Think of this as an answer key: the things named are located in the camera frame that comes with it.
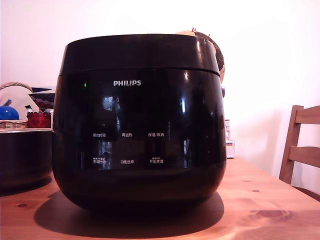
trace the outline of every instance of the box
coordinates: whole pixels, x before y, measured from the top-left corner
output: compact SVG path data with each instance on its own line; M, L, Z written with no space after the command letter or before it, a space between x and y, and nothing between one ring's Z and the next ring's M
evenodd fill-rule
M227 140L226 141L226 158L234 159L235 156L236 156L235 141Z

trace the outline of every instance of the black pot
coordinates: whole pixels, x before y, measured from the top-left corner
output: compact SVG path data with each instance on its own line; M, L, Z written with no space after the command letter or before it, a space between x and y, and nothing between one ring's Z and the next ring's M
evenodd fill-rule
M0 191L22 189L52 171L51 128L0 130Z
M53 115L54 177L75 204L185 210L226 167L213 45L175 34L82 39L65 49Z

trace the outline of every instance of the chair backrest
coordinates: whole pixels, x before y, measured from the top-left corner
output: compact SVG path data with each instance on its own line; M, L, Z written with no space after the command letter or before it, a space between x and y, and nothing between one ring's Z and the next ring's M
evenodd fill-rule
M299 105L292 106L279 176L287 184L291 184L295 162L320 168L320 147L297 146L301 124L320 124L320 106L306 109Z

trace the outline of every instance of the wood grain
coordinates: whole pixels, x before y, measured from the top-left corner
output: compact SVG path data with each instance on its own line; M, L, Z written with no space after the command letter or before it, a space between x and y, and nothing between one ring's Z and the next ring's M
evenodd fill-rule
M54 180L1 198L1 240L114 238L319 240L320 202L237 157L217 193L182 216L109 219L71 203Z
M299 109L296 112L295 122L299 124L320 124L320 106Z
M279 179L287 184L291 184L292 174L294 172L295 162L289 159L290 147L296 147L298 145L298 138L300 133L300 123L296 123L297 111L304 109L303 106L292 106L291 117L289 122L288 133L285 140L283 159L280 169Z
M292 146L289 152L289 159L320 168L320 147Z

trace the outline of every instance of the white wall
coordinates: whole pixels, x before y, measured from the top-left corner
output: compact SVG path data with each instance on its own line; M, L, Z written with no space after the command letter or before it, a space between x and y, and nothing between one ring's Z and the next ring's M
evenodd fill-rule
M195 27L225 58L236 155L278 177L292 105L320 105L319 12L317 0L1 0L1 83L55 86L64 48L77 39ZM23 117L27 92L7 88L0 104L10 96ZM302 127L299 145L308 144L320 147L317 126ZM318 169L296 164L293 184L320 193L319 181Z

